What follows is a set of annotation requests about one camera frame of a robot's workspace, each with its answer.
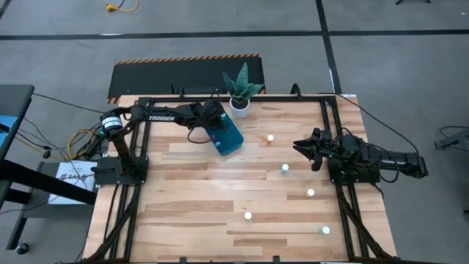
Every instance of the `concrete floor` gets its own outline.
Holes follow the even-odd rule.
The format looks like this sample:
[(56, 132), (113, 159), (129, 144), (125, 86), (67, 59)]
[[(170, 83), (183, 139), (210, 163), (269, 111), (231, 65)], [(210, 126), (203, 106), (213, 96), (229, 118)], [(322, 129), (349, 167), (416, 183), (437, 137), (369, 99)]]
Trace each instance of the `concrete floor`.
[[(141, 0), (133, 13), (108, 14), (109, 0), (12, 0), (0, 34), (101, 34), (319, 30), (314, 1)], [(133, 6), (128, 0), (126, 7)], [(469, 2), (434, 0), (324, 0), (330, 30), (468, 29)], [(468, 154), (437, 152), (433, 141), (444, 125), (469, 125), (469, 35), (332, 37), (343, 93), (401, 131), (419, 147), (430, 176), (401, 176), (383, 185), (385, 205), (400, 257), (467, 263), (469, 224), (462, 215), (469, 190)], [(303, 93), (330, 92), (321, 37), (239, 37), (164, 40), (0, 41), (0, 83), (33, 84), (36, 92), (106, 110), (112, 65), (121, 59), (260, 53), (269, 93), (287, 93), (293, 82)], [(98, 115), (33, 98), (26, 115), (52, 142), (65, 145)], [(398, 136), (363, 116), (369, 140), (393, 150), (411, 150)], [(23, 124), (22, 128), (33, 131)], [(35, 169), (40, 157), (17, 142), (8, 159)], [(18, 208), (6, 203), (1, 211)], [(17, 213), (0, 216), (0, 249)], [(1, 263), (74, 261), (89, 217), (30, 219), (23, 256), (0, 250)]]

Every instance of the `white paper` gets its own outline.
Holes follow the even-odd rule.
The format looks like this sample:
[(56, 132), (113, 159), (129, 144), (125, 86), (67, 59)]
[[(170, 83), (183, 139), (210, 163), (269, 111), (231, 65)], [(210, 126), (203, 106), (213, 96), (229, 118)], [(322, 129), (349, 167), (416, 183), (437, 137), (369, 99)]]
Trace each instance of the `white paper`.
[[(95, 185), (95, 176), (94, 172), (91, 171), (91, 168), (97, 165), (97, 162), (89, 161), (72, 161), (75, 169), (73, 168), (70, 162), (61, 162), (59, 169), (57, 169), (56, 179), (63, 180), (66, 183), (73, 184), (77, 187), (84, 188), (88, 191), (93, 190)], [(79, 180), (76, 172), (79, 173), (82, 180)], [(77, 202), (72, 199), (57, 197), (55, 194), (49, 196), (48, 204), (49, 205), (82, 205), (84, 203)]]

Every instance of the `striped edge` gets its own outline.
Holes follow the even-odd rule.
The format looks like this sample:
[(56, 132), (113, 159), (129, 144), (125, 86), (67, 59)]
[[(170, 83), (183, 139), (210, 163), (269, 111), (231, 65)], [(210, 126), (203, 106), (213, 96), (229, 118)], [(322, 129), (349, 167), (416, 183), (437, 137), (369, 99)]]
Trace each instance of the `striped edge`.
[(108, 98), (108, 104), (118, 104), (120, 98)]
[(124, 61), (118, 61), (118, 62), (114, 63), (114, 65), (141, 64), (141, 63), (154, 63), (154, 62), (184, 62), (184, 61), (202, 60), (202, 59), (254, 58), (254, 57), (260, 57), (260, 54), (195, 56), (195, 57), (166, 58), (166, 59), (129, 59), (129, 60), (124, 60)]

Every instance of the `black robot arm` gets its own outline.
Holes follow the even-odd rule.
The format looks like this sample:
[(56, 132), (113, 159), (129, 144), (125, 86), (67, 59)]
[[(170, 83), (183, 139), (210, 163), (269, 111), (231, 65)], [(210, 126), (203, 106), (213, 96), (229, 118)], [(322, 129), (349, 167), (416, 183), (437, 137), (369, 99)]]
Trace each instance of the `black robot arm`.
[[(175, 122), (188, 129), (197, 127), (210, 127), (223, 129), (224, 123), (221, 115), (223, 106), (217, 100), (207, 100), (203, 105), (191, 103), (177, 107), (142, 106), (140, 104), (131, 107), (119, 107), (104, 113), (101, 116), (101, 124), (105, 137), (114, 143), (122, 165), (122, 174), (132, 177), (142, 169), (135, 153), (129, 150), (125, 142), (125, 135), (132, 132), (142, 122)], [(124, 126), (120, 116), (128, 120)]]
[(311, 165), (313, 171), (318, 171), (322, 166), (322, 158), (327, 158), (332, 172), (331, 180), (338, 180), (342, 184), (376, 183), (380, 181), (380, 169), (399, 170), (415, 178), (428, 175), (425, 161), (418, 153), (387, 151), (351, 133), (332, 139), (330, 131), (315, 128), (309, 139), (293, 143), (295, 150), (309, 160), (314, 160)]

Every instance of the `wooden table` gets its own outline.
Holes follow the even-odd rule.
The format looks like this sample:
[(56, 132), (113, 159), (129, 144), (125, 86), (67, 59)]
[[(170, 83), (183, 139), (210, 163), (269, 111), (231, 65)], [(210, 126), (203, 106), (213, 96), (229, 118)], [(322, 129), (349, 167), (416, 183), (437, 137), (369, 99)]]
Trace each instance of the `wooden table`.
[[(137, 99), (123, 96), (119, 105), (129, 106)], [(342, 125), (366, 140), (359, 109), (342, 98), (337, 101)], [(224, 108), (229, 113), (227, 103)], [(329, 117), (335, 128), (331, 111)], [(273, 255), (291, 261), (347, 260), (336, 191), (327, 166), (312, 172), (311, 162), (292, 148), (294, 140), (310, 137), (315, 127), (323, 128), (320, 105), (251, 103), (249, 115), (234, 123), (245, 142), (225, 157), (211, 143), (189, 143), (185, 127), (152, 123), (149, 173), (140, 196), (130, 261), (179, 261), (179, 257), (199, 262), (271, 261)], [(267, 143), (269, 134), (275, 136), (272, 144)], [(201, 128), (191, 135), (192, 140), (206, 138)], [(113, 147), (110, 154), (116, 155)], [(285, 175), (280, 173), (282, 164), (289, 164)], [(316, 191), (309, 199), (305, 198), (308, 188)], [(356, 188), (365, 226), (384, 250), (395, 255), (380, 193), (365, 183)], [(84, 257), (103, 241), (113, 190), (114, 186), (106, 186), (97, 194)], [(244, 219), (246, 211), (252, 213), (251, 221)], [(330, 227), (330, 235), (318, 233), (324, 225)], [(359, 255), (352, 224), (351, 229)]]

